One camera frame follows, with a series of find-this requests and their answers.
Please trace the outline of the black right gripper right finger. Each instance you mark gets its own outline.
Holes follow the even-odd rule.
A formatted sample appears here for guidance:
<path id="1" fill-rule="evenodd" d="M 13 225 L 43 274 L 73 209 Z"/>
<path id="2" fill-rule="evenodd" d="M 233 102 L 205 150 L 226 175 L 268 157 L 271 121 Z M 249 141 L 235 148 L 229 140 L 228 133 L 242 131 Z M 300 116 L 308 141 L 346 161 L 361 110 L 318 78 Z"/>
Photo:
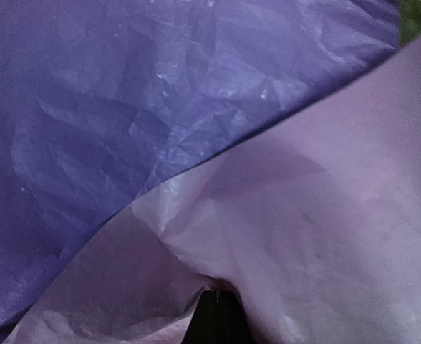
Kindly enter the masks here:
<path id="1" fill-rule="evenodd" d="M 217 300 L 217 343 L 255 343 L 246 314 L 233 292 L 223 291 Z"/>

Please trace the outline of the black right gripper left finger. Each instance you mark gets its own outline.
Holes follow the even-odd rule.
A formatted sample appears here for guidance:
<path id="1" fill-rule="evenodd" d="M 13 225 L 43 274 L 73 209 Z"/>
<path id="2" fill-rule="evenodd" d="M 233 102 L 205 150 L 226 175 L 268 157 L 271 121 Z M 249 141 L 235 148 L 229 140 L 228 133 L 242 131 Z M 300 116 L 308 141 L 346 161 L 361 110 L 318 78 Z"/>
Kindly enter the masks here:
<path id="1" fill-rule="evenodd" d="M 217 343 L 218 293 L 205 291 L 201 294 L 195 312 L 183 338 L 183 344 L 211 344 Z"/>

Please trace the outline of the purple tissue paper sheet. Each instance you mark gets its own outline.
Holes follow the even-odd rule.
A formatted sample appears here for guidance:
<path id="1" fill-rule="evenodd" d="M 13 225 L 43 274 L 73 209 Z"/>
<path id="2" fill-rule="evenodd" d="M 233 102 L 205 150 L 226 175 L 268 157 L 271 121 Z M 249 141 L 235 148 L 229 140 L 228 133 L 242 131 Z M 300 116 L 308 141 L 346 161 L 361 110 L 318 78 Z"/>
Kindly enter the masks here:
<path id="1" fill-rule="evenodd" d="M 0 1 L 0 343 L 421 343 L 400 1 Z"/>

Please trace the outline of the pink flower bunch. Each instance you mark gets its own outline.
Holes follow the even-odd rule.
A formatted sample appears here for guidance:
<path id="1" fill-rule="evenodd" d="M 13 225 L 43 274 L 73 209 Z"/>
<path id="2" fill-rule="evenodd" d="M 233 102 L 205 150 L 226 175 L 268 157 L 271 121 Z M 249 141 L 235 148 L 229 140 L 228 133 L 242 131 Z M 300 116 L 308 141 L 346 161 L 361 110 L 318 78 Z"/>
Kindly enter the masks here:
<path id="1" fill-rule="evenodd" d="M 400 1 L 400 46 L 403 47 L 421 34 L 421 0 Z"/>

